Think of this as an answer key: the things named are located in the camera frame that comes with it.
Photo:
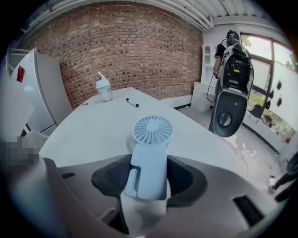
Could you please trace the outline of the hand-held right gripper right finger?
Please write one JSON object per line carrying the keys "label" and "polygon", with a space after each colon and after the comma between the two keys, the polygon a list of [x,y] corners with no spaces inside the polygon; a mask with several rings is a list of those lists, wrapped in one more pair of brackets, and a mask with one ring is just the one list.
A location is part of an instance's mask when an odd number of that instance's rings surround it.
{"label": "hand-held right gripper right finger", "polygon": [[171,197],[153,238],[236,238],[263,221],[277,203],[236,173],[168,156]]}

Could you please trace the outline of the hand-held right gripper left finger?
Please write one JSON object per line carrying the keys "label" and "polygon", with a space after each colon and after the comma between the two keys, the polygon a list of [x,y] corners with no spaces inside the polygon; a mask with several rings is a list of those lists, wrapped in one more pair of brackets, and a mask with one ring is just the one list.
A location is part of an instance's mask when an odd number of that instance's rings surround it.
{"label": "hand-held right gripper left finger", "polygon": [[126,238],[120,195],[126,185],[131,155],[57,167],[45,159],[47,180],[70,238]]}

